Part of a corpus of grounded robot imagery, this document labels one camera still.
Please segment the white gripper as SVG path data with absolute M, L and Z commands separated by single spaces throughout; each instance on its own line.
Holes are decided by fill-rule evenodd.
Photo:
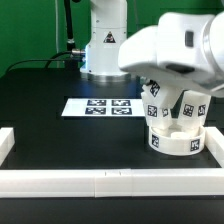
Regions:
M 121 44 L 118 67 L 124 72 L 145 77 L 158 71 L 156 26 L 141 29 Z

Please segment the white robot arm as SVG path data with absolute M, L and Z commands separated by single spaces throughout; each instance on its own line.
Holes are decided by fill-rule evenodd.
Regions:
M 126 0 L 90 0 L 91 39 L 81 71 L 95 77 L 139 75 L 224 98 L 224 11 L 168 12 L 132 36 Z

